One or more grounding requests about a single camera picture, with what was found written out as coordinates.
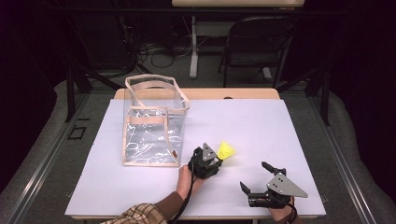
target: chair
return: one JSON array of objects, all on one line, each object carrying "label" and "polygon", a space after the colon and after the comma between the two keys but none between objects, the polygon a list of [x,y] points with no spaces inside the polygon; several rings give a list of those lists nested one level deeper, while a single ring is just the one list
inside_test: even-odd
[{"label": "chair", "polygon": [[224,64],[223,87],[228,67],[276,67],[273,88],[280,80],[285,56],[295,30],[295,20],[287,17],[249,17],[230,29],[218,73]]}]

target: clear plastic bag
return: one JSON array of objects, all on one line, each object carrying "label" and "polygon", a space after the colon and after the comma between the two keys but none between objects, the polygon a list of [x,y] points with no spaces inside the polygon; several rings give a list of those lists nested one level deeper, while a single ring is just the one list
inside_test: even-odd
[{"label": "clear plastic bag", "polygon": [[127,77],[125,85],[123,163],[179,166],[188,98],[172,77]]}]

